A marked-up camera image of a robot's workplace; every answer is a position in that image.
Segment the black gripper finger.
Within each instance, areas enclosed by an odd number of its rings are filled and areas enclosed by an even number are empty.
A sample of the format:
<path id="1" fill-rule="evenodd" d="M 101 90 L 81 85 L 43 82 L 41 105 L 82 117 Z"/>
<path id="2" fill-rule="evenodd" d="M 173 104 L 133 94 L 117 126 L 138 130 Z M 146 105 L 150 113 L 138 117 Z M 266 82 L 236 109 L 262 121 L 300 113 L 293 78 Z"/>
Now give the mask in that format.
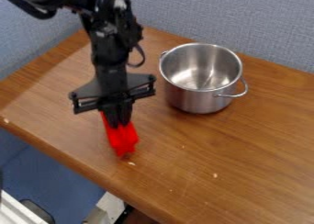
<path id="1" fill-rule="evenodd" d="M 117 106 L 105 106 L 102 108 L 102 112 L 105 114 L 105 118 L 107 119 L 107 122 L 113 128 L 117 128 L 120 125 L 120 115 Z"/>
<path id="2" fill-rule="evenodd" d="M 128 99 L 121 106 L 121 122 L 128 124 L 132 120 L 133 114 L 133 100 Z"/>

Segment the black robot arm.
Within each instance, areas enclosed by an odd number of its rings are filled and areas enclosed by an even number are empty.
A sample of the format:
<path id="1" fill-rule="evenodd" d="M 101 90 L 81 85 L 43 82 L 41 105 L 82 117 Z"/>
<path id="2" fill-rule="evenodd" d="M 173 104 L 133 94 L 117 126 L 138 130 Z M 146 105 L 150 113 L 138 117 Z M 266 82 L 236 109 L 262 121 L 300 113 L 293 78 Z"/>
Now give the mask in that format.
<path id="1" fill-rule="evenodd" d="M 133 51 L 142 51 L 144 26 L 133 14 L 130 0 L 9 0 L 29 15 L 50 19 L 66 8 L 78 14 L 91 40 L 93 80 L 70 92 L 74 112 L 98 110 L 113 128 L 128 125 L 133 104 L 156 94 L 157 77 L 129 73 L 140 63 L 129 61 Z"/>

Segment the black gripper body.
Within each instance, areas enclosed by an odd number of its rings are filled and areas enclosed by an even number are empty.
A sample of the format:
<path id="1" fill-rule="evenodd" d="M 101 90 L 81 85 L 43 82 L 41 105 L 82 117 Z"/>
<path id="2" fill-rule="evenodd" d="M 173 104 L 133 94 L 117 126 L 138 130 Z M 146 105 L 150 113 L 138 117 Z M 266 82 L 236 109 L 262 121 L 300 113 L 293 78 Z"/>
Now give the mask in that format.
<path id="1" fill-rule="evenodd" d="M 128 99 L 133 104 L 138 99 L 156 94 L 157 77 L 148 73 L 130 73 L 129 65 L 98 65 L 91 81 L 69 93 L 75 114 L 101 110 L 105 106 L 121 106 Z"/>

